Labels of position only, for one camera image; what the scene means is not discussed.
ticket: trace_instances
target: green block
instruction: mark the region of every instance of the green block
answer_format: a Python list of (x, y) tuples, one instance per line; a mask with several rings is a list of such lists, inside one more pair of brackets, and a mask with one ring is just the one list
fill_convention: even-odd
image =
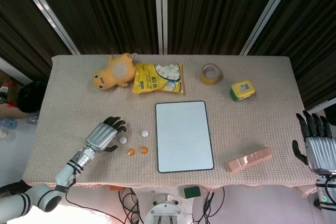
[(239, 98), (236, 97), (236, 94), (235, 92), (233, 92), (232, 89), (230, 90), (230, 95), (231, 95), (232, 100), (234, 100), (235, 102), (239, 101)]
[(184, 196), (186, 199), (199, 197), (201, 195), (200, 187), (194, 186), (184, 189)]

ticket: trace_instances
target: water bottle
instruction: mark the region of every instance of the water bottle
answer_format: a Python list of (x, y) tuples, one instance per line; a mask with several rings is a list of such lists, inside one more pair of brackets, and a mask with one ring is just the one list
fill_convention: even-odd
[(9, 128), (9, 129), (15, 129), (16, 126), (17, 126), (17, 121), (12, 120), (10, 118), (3, 118), (0, 121), (0, 126), (6, 127), (6, 128)]
[(38, 123), (38, 115), (27, 118), (26, 122), (36, 125)]

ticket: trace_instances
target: yellow container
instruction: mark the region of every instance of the yellow container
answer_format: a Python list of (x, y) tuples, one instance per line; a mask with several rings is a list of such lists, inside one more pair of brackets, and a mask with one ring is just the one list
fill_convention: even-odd
[(240, 101), (250, 97), (255, 92), (252, 83), (249, 80), (244, 80), (231, 85), (230, 95), (234, 101)]

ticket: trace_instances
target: roll of tape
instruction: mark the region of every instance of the roll of tape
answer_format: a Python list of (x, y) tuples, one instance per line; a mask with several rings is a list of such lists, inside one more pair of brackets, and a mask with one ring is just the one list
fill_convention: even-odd
[(222, 71), (215, 64), (208, 63), (202, 67), (201, 81), (204, 84), (212, 85), (219, 81), (222, 77)]

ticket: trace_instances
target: yellow plush toy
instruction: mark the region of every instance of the yellow plush toy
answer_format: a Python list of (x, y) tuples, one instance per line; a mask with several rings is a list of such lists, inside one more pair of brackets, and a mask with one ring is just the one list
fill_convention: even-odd
[(107, 67), (99, 70), (93, 77), (93, 84), (99, 89), (109, 89), (114, 85), (128, 86), (128, 81), (135, 77), (135, 67), (129, 53), (114, 58), (110, 55)]

